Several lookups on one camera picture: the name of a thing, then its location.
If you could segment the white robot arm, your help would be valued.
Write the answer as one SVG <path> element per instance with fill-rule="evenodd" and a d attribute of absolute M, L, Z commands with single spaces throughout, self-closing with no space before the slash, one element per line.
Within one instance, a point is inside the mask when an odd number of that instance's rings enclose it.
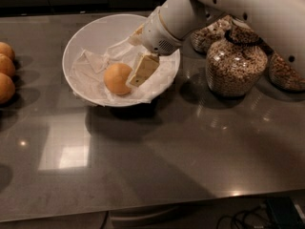
<path fill-rule="evenodd" d="M 305 0 L 167 0 L 129 42 L 152 53 L 170 55 L 190 33 L 227 14 L 250 26 L 305 76 Z"/>

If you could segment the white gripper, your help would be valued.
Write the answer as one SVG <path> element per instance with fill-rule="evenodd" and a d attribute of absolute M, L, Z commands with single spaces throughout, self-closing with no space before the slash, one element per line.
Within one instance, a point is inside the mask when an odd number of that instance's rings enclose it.
<path fill-rule="evenodd" d="M 171 55 L 178 50 L 182 41 L 172 36 L 161 17 L 161 8 L 157 7 L 129 37 L 133 46 L 143 45 L 153 53 L 140 53 L 134 63 L 134 68 L 128 77 L 127 84 L 132 87 L 141 86 L 159 67 L 159 55 Z"/>

